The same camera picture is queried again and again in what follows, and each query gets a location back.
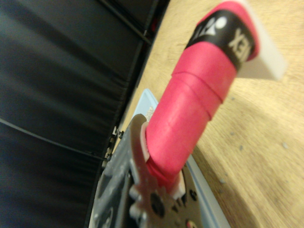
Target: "white plastic piece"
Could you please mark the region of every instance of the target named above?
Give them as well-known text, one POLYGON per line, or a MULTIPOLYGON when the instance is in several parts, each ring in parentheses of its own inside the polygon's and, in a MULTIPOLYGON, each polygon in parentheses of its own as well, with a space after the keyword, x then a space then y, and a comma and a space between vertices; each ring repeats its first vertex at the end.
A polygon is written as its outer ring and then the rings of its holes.
POLYGON ((140 135, 142 153, 143 153, 143 158, 144 158, 145 162, 147 162, 148 159, 150 158, 150 154, 149 154, 148 147, 147 147, 147 140, 146 140, 146 128, 148 126, 148 123, 149 122, 144 122, 142 124, 141 135, 140 135))
POLYGON ((276 48, 275 44, 267 34, 261 21, 255 15, 248 2, 246 0, 232 1, 242 4, 242 6, 246 9, 255 25, 260 42, 260 51, 258 55, 254 59, 243 64, 237 74, 237 77, 280 80, 287 68, 287 63, 285 62, 283 56, 276 48))
POLYGON ((183 197, 186 193, 186 186, 185 186, 185 180, 184 175, 182 174, 182 171, 179 173, 178 180, 173 187, 172 191, 170 192, 170 195, 177 200, 178 198, 183 197))

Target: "handle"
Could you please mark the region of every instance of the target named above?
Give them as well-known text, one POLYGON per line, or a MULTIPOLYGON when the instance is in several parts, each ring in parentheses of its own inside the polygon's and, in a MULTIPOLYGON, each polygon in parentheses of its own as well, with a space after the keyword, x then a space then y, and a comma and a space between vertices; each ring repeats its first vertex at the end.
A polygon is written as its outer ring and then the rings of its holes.
POLYGON ((208 121, 259 43, 242 5, 226 1, 198 24, 146 129, 147 166, 172 189, 208 121))

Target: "wooden surface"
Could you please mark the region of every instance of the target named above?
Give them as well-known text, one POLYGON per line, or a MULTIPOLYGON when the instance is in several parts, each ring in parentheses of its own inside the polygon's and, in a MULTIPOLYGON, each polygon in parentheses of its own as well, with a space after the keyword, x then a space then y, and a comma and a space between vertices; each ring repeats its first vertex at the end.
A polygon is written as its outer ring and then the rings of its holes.
MULTIPOLYGON (((145 88, 160 100, 196 23, 218 3, 171 0, 123 128, 145 88)), ((288 69, 280 82, 236 79, 193 156, 232 228, 303 228, 304 2, 249 3, 288 69)))

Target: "black label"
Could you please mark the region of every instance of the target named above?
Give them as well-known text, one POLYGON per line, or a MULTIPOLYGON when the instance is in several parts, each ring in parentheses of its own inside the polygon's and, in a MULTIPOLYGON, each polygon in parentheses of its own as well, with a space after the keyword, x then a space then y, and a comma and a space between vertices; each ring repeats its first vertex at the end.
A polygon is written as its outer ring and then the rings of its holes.
POLYGON ((236 70, 240 69, 255 47, 249 29, 238 16, 227 10, 216 11, 202 21, 195 28, 186 48, 202 41, 218 46, 236 70))

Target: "pink grip tape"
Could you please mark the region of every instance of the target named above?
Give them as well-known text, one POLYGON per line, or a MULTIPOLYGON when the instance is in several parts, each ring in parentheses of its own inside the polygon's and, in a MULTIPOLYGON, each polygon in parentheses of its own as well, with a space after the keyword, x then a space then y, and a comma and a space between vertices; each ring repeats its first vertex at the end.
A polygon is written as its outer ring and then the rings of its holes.
MULTIPOLYGON (((245 9, 233 1, 223 2, 202 21, 218 10, 233 12, 247 26, 256 43, 248 59, 256 56, 257 33, 245 9)), ((226 54, 212 43, 198 42, 182 53, 146 129, 150 153, 147 167, 168 192, 208 121, 226 98, 236 74, 226 54)))

